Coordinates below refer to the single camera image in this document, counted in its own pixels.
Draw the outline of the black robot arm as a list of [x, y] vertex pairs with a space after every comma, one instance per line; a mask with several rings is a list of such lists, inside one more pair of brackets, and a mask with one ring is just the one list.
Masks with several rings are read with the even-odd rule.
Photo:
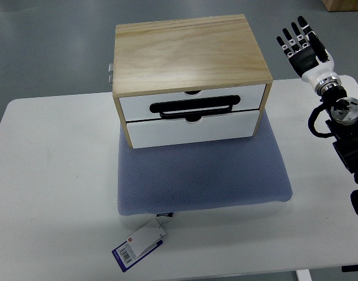
[[[358, 99], [347, 96], [346, 90], [336, 82], [324, 85], [318, 92], [321, 104], [313, 109], [308, 128], [318, 138], [336, 139], [333, 147], [358, 184]], [[323, 111], [329, 116], [325, 121], [328, 133], [318, 132], [315, 128], [315, 122]]]

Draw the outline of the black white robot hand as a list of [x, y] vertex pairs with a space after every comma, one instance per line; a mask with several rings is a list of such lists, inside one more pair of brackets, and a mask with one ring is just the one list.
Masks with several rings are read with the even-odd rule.
[[340, 77], [335, 73], [332, 56], [329, 54], [317, 34], [303, 16], [291, 23], [294, 35], [283, 28], [284, 38], [278, 36], [277, 42], [290, 65], [302, 79], [310, 84], [317, 95], [326, 89], [341, 85]]

